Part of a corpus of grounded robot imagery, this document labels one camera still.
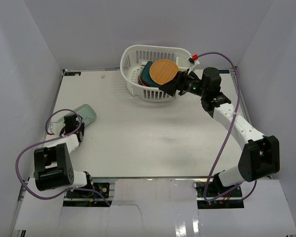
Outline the woven bamboo round plate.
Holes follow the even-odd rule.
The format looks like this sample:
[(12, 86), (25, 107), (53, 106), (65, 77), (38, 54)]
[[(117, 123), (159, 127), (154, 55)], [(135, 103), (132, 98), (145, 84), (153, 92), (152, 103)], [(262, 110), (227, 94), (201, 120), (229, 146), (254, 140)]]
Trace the woven bamboo round plate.
[(158, 85), (164, 85), (175, 78), (180, 68), (170, 60), (162, 59), (153, 62), (149, 69), (151, 79)]

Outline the dark teal square plate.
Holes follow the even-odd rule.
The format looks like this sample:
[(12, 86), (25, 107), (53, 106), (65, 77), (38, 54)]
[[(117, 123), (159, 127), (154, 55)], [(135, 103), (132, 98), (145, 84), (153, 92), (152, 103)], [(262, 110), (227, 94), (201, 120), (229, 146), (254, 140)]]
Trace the dark teal square plate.
[(141, 81), (144, 83), (144, 85), (147, 85), (149, 87), (156, 87), (156, 88), (159, 88), (160, 85), (157, 84), (156, 82), (154, 82), (152, 80), (152, 77), (150, 76), (150, 73), (149, 73), (149, 70), (151, 68), (151, 66), (153, 65), (153, 62), (152, 61), (148, 61), (144, 68), (142, 69), (141, 71), (141, 74), (140, 74), (140, 79)]

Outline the red rimmed cream plate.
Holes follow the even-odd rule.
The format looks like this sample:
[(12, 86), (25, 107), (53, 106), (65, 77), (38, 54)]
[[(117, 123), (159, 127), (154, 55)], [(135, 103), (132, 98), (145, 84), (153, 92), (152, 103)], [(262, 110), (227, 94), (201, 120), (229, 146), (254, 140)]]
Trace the red rimmed cream plate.
[(138, 84), (140, 84), (142, 86), (150, 87), (150, 85), (148, 83), (146, 83), (144, 80), (142, 80), (141, 75), (138, 76)]

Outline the pale green rectangular plate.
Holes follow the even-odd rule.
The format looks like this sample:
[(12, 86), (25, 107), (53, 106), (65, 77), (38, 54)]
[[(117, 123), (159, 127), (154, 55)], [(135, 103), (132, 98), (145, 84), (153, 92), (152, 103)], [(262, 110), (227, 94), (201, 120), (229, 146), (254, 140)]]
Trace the pale green rectangular plate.
[[(78, 106), (77, 108), (72, 109), (72, 111), (74, 111), (75, 113), (77, 113), (80, 116), (81, 121), (85, 126), (88, 126), (89, 124), (94, 122), (97, 118), (97, 114), (95, 113), (93, 108), (88, 104), (82, 104), (82, 105)], [(60, 117), (57, 121), (55, 121), (55, 123), (56, 124), (66, 124), (65, 116), (71, 116), (71, 115), (74, 115), (74, 113), (67, 110), (67, 114)]]

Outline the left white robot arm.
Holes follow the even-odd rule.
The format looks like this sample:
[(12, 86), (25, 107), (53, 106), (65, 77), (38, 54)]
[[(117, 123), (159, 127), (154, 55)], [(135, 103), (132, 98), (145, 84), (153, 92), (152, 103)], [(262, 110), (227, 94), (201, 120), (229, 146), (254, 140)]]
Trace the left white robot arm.
[(35, 182), (39, 191), (59, 187), (77, 188), (83, 197), (94, 193), (94, 184), (87, 171), (75, 171), (70, 153), (80, 146), (85, 125), (82, 117), (75, 114), (64, 116), (64, 137), (53, 144), (35, 149)]

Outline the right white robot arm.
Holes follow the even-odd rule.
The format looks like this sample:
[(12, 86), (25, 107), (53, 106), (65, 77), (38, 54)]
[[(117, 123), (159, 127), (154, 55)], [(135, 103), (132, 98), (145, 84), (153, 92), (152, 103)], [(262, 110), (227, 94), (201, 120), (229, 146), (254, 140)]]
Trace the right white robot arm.
[(215, 174), (209, 185), (217, 196), (224, 197), (234, 185), (279, 172), (280, 146), (275, 136), (264, 135), (236, 113), (231, 101), (221, 92), (221, 81), (219, 70), (207, 67), (203, 70), (202, 78), (198, 78), (194, 72), (179, 71), (159, 89), (170, 96), (184, 92), (200, 96), (204, 111), (223, 125), (237, 141), (242, 150), (238, 164)]

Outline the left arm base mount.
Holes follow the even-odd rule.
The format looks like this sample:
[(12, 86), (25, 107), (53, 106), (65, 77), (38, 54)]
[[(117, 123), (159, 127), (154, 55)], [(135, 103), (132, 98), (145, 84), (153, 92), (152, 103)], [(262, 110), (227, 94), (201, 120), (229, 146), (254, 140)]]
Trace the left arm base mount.
[(109, 207), (114, 196), (114, 184), (96, 182), (96, 192), (70, 191), (64, 196), (64, 207)]

